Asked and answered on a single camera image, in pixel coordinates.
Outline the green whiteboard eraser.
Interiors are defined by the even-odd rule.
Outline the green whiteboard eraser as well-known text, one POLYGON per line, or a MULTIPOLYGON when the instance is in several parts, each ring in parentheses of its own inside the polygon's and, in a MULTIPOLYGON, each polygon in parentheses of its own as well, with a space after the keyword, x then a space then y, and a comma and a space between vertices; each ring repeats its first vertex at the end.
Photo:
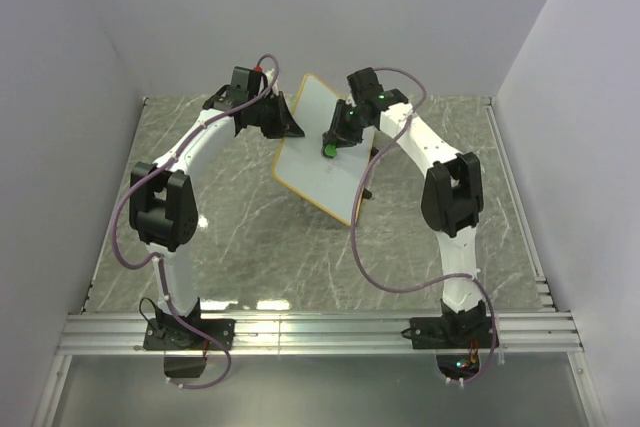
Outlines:
POLYGON ((322 154, 326 158, 335 158, 337 156, 337 147, 332 144, 326 144, 323 147, 322 154))

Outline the yellow framed whiteboard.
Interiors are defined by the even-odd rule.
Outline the yellow framed whiteboard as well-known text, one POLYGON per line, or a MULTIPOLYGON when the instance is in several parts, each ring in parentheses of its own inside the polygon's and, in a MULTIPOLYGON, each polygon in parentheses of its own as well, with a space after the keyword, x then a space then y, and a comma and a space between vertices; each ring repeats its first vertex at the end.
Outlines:
POLYGON ((374 130, 364 131, 363 142, 322 155, 322 134, 328 130, 339 95, 312 73, 304 76, 292 115, 305 135, 281 141, 274 159, 274 178, 326 214, 351 225, 356 189, 370 159, 374 130))

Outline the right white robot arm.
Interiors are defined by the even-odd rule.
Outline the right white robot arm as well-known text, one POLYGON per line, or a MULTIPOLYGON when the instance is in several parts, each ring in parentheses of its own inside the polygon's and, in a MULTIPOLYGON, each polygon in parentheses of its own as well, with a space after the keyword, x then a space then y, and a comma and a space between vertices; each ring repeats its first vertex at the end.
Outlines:
POLYGON ((464 346, 475 337, 476 325, 493 315, 489 296, 478 281, 476 231, 484 209, 479 157, 446 143, 399 90, 380 88, 352 92, 347 99, 337 101, 329 130, 323 135, 323 155, 332 158, 338 149, 357 145, 369 128, 387 135, 391 141, 368 162, 356 187, 350 219, 356 266, 368 282, 390 293, 412 293, 437 281, 442 283, 442 336, 452 346, 464 346), (355 230, 367 179, 375 164, 393 147, 399 147, 424 178, 420 210, 436 234, 442 263, 438 280, 405 288, 385 286, 369 275, 359 256, 355 230))

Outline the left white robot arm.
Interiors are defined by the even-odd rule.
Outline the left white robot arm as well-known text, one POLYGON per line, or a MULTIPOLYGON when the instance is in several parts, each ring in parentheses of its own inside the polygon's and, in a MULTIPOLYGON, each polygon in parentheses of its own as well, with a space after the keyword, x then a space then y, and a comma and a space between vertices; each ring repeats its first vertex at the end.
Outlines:
POLYGON ((195 122, 168 152, 151 163, 138 162, 130 188, 117 210, 128 208, 130 227, 145 244, 147 259, 119 262, 130 270, 151 263, 158 283, 156 319, 173 317, 166 335, 180 349, 196 346, 203 326, 196 319, 200 300, 189 266, 188 243, 198 224, 194 178, 245 128, 268 139, 300 138, 284 94, 274 78, 249 70, 207 99, 195 122))

